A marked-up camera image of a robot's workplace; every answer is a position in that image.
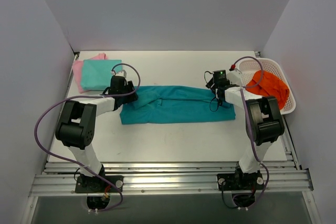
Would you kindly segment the teal t-shirt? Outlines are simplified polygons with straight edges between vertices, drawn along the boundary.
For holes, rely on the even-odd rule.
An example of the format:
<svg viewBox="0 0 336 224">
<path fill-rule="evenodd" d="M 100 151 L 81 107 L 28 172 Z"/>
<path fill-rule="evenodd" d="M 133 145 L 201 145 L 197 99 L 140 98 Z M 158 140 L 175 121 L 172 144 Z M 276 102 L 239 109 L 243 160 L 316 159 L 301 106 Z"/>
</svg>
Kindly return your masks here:
<svg viewBox="0 0 336 224">
<path fill-rule="evenodd" d="M 234 106 L 217 106 L 214 94 L 207 89 L 186 86 L 142 86 L 138 99 L 125 104 L 120 112 L 123 125 L 171 124 L 231 121 Z"/>
</svg>

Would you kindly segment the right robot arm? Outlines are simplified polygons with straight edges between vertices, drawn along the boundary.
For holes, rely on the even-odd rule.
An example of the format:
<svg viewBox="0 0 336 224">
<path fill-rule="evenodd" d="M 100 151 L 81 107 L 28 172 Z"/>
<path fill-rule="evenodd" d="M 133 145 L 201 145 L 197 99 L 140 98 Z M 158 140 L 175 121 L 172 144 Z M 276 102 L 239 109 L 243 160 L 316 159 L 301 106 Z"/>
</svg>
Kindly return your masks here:
<svg viewBox="0 0 336 224">
<path fill-rule="evenodd" d="M 206 87 L 215 95 L 218 104 L 233 104 L 245 112 L 250 147 L 238 162 L 240 171 L 233 175 L 235 186 L 244 189 L 252 182 L 251 174 L 260 170 L 268 149 L 284 133 L 279 104 L 275 96 L 253 93 L 264 77 L 262 70 L 259 80 L 253 85 L 244 85 L 241 82 L 242 73 L 237 69 L 229 73 L 217 70 L 211 72 L 211 75 L 211 79 L 206 81 Z"/>
</svg>

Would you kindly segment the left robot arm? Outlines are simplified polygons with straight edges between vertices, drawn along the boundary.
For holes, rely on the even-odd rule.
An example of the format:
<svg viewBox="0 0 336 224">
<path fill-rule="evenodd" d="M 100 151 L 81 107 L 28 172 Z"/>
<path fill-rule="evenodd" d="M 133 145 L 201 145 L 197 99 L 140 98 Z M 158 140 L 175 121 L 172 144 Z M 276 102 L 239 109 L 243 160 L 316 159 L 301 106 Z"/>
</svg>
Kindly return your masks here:
<svg viewBox="0 0 336 224">
<path fill-rule="evenodd" d="M 107 97 L 82 102 L 66 101 L 55 131 L 56 139 L 61 141 L 72 152 L 75 161 L 80 163 L 80 173 L 88 177 L 87 186 L 94 192 L 102 191 L 106 185 L 103 165 L 92 146 L 96 118 L 138 99 L 133 82 L 123 76 L 113 76 L 103 94 Z"/>
</svg>

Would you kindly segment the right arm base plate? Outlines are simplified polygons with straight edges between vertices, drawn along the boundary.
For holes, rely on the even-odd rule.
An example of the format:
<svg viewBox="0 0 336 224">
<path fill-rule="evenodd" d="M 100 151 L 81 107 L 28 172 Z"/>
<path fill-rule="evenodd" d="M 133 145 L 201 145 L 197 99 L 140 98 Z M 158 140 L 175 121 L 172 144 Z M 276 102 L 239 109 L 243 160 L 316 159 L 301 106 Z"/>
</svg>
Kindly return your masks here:
<svg viewBox="0 0 336 224">
<path fill-rule="evenodd" d="M 218 189 L 223 191 L 234 190 L 262 190 L 264 180 L 261 173 L 241 174 L 224 173 L 217 174 Z"/>
</svg>

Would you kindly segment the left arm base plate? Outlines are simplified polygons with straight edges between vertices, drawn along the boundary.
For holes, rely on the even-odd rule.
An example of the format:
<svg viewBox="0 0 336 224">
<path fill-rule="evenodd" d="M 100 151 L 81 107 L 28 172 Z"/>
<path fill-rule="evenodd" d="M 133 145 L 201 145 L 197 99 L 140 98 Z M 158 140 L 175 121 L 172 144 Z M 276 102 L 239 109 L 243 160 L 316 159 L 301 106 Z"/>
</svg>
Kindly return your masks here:
<svg viewBox="0 0 336 224">
<path fill-rule="evenodd" d="M 123 176 L 120 175 L 111 175 L 105 176 L 105 179 L 110 183 L 114 184 L 120 191 L 123 187 Z M 92 194 L 92 193 L 103 193 L 109 184 L 105 181 L 102 181 L 97 177 L 89 177 L 83 174 L 80 174 L 77 178 L 75 193 L 78 194 Z"/>
</svg>

